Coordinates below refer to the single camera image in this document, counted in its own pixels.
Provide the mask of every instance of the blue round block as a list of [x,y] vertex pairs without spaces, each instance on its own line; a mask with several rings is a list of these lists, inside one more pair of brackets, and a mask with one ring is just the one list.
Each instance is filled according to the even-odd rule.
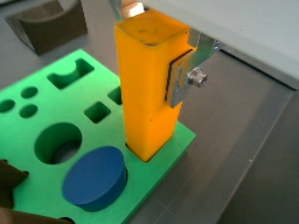
[[126,184],[121,151],[112,146],[94,149],[70,167],[62,183],[63,199],[87,212],[108,207]]

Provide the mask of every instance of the yellow rectangular block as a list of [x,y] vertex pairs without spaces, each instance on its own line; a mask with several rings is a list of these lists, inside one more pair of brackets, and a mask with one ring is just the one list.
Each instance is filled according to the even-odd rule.
[[116,24],[125,143],[146,162],[173,135],[181,104],[164,101],[169,64],[190,47],[189,27],[149,10]]

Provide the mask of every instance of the hole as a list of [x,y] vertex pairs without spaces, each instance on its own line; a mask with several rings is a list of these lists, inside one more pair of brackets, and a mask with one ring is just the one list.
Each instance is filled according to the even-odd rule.
[[67,221],[70,224],[74,224],[74,221],[69,217],[62,217],[59,219]]
[[14,107],[14,101],[6,100],[0,102],[0,113],[7,112]]
[[59,164],[63,161],[69,160],[71,156],[77,153],[79,149],[79,141],[71,140],[66,143],[62,143],[57,148],[51,156],[51,163]]
[[34,155],[47,165],[67,161],[79,149],[81,133],[70,123],[53,124],[37,137]]
[[23,99],[29,99],[33,96],[35,96],[35,94],[37,94],[37,88],[35,87],[27,87],[26,89],[22,90],[21,97]]
[[37,107],[34,105],[27,105],[21,108],[19,110],[19,117],[21,118],[29,118],[31,117],[37,112]]
[[113,89],[106,96],[117,105],[122,104],[120,87]]
[[83,112],[93,123],[98,123],[110,113],[108,107],[98,101]]
[[74,63],[75,63],[75,69],[71,73],[63,75],[53,73],[47,76],[49,82],[57,89],[63,89],[83,75],[86,75],[89,72],[94,70],[94,67],[83,59],[77,59]]

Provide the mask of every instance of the dark object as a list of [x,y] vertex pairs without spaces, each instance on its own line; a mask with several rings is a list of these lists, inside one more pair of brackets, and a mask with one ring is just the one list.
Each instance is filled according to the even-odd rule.
[[1,224],[70,224],[66,220],[53,219],[31,213],[21,213],[0,207]]
[[25,180],[26,176],[25,172],[0,160],[0,207],[13,208],[11,190]]
[[62,10],[57,0],[5,18],[18,39],[39,55],[87,32],[81,2]]
[[19,2],[22,0],[0,0],[0,7],[6,5],[6,4],[11,4],[14,2]]
[[101,147],[79,158],[62,183],[63,199],[87,212],[108,207],[126,185],[126,168],[121,151]]

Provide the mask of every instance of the green foam block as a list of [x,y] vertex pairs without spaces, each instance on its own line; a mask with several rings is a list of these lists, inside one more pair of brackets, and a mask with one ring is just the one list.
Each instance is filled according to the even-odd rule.
[[[69,217],[77,224],[125,222],[193,138],[177,122],[172,139],[150,161],[136,157],[125,147],[118,78],[77,50],[0,92],[0,158],[29,172],[13,189],[13,209]],[[79,144],[77,153],[54,164],[54,150],[70,141]],[[106,145],[124,154],[128,179],[113,204],[90,213],[66,202],[61,184],[79,157]]]

